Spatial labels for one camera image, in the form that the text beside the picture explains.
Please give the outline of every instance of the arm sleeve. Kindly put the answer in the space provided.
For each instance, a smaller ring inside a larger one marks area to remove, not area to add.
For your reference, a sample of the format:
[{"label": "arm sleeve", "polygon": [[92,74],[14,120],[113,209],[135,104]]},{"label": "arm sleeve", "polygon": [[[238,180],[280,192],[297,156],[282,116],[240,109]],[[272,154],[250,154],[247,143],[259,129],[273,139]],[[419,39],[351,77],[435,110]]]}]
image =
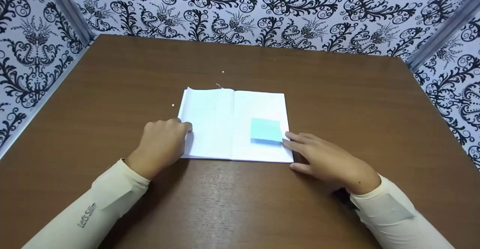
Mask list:
[{"label": "arm sleeve", "polygon": [[453,249],[391,181],[365,195],[350,194],[362,223],[384,249]]},{"label": "arm sleeve", "polygon": [[119,160],[23,248],[97,248],[115,222],[143,196],[149,183]]}]

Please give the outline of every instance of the wrist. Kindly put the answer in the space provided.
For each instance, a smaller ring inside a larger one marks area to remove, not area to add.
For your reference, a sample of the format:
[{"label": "wrist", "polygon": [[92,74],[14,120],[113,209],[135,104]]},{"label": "wrist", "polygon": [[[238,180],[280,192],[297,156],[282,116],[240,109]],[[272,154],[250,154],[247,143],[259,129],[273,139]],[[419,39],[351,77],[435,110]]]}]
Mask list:
[{"label": "wrist", "polygon": [[355,195],[364,195],[377,189],[382,183],[382,179],[370,165],[360,167],[343,181],[348,191]]},{"label": "wrist", "polygon": [[149,166],[145,156],[141,155],[137,150],[134,150],[125,158],[124,162],[127,167],[148,180],[152,180],[156,174],[160,172],[160,170],[156,170],[155,167]]}]

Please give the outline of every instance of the table surface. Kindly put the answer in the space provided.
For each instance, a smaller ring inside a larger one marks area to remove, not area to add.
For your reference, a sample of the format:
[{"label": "table surface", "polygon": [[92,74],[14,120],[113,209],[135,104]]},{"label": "table surface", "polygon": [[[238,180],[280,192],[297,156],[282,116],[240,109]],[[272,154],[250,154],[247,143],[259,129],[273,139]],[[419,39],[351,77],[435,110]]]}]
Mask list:
[{"label": "table surface", "polygon": [[[218,85],[285,93],[291,131],[371,164],[457,249],[478,245],[480,174],[401,59],[101,35],[0,160],[0,247],[22,246],[87,191],[146,122],[175,117],[187,86]],[[103,246],[378,247],[324,184],[286,164],[186,159]]]}]

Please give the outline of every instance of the white paper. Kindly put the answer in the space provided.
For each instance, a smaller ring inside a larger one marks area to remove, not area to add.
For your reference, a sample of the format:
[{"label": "white paper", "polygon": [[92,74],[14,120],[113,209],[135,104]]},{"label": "white paper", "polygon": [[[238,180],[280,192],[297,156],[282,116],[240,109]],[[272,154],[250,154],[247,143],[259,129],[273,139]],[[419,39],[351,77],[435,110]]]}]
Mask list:
[{"label": "white paper", "polygon": [[228,88],[185,90],[178,117],[192,123],[193,131],[182,158],[231,158],[233,102],[234,91]]},{"label": "white paper", "polygon": [[252,118],[280,121],[283,134],[288,131],[287,108],[283,93],[238,90],[233,113],[232,160],[262,162],[293,162],[292,151],[278,145],[252,143]]},{"label": "white paper", "polygon": [[278,145],[252,143],[252,118],[280,121],[288,131],[283,93],[254,91],[193,90],[183,93],[178,117],[191,122],[182,158],[212,158],[239,161],[293,162],[292,151]]}]

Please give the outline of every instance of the black and white wallpaper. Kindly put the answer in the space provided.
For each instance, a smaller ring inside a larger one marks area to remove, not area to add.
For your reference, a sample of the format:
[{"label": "black and white wallpaper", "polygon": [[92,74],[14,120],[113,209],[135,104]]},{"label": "black and white wallpaper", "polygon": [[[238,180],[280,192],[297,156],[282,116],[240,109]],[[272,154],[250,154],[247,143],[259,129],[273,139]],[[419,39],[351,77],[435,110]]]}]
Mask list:
[{"label": "black and white wallpaper", "polygon": [[465,0],[74,0],[94,32],[407,60]]},{"label": "black and white wallpaper", "polygon": [[480,13],[415,78],[480,170]]},{"label": "black and white wallpaper", "polygon": [[82,48],[53,0],[0,0],[0,148]]}]

